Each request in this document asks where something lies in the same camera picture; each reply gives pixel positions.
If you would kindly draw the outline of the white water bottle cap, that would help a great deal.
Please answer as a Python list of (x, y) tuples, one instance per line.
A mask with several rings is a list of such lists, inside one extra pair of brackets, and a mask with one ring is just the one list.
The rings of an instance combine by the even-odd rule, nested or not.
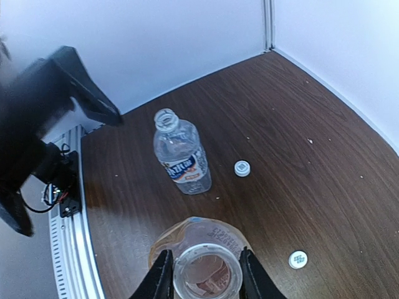
[(245, 160), (239, 160), (234, 164), (234, 172), (239, 177), (246, 177), (251, 173), (251, 165)]

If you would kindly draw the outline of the clear water bottle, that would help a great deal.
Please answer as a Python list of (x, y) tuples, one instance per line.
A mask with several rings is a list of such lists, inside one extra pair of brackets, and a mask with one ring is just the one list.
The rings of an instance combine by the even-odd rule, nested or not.
[(177, 188), (187, 195), (211, 189), (212, 179), (206, 152), (197, 128), (169, 108), (154, 116), (153, 149), (159, 163)]

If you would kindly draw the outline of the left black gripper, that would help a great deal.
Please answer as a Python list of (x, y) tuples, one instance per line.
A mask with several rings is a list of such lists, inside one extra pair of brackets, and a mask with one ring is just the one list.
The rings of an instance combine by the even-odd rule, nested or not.
[(62, 46), (35, 61), (1, 90), (1, 219), (27, 237), (33, 236), (33, 226), (17, 190), (36, 174), (46, 154), (42, 139), (73, 110), (71, 97), (87, 118), (110, 126), (123, 123), (73, 47)]

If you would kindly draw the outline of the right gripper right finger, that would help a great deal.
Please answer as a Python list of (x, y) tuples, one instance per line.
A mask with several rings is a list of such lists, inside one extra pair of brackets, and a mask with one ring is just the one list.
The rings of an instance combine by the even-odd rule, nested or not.
[(286, 299), (267, 274), (251, 249), (245, 247), (239, 258), (243, 283), (239, 291), (242, 299)]

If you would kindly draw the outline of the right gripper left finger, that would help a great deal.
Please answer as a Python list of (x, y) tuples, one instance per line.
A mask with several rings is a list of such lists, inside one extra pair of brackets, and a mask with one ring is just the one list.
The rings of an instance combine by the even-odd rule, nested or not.
[(173, 288), (173, 253), (162, 250), (148, 273), (129, 297), (129, 299), (172, 299)]

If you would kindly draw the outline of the amber tea bottle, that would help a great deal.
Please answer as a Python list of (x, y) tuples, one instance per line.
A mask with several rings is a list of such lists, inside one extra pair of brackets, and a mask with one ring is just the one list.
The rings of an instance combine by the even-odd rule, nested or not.
[(216, 219), (189, 217), (152, 245), (148, 266), (163, 250), (173, 254), (173, 286), (178, 298), (239, 298), (243, 273), (239, 258), (251, 245), (243, 233)]

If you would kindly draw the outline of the white tea bottle cap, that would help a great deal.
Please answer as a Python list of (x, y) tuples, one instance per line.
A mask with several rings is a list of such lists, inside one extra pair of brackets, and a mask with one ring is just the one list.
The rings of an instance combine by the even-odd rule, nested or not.
[(289, 265), (293, 269), (300, 269), (307, 265), (308, 256), (304, 251), (296, 250), (289, 256)]

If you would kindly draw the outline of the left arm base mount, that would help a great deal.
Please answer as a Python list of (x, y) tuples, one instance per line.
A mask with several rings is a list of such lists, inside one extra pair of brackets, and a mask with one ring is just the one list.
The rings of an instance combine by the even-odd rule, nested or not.
[(59, 199), (61, 218), (71, 217), (82, 210), (78, 152), (59, 149), (55, 144), (47, 143), (46, 154), (35, 176), (60, 191), (63, 196)]

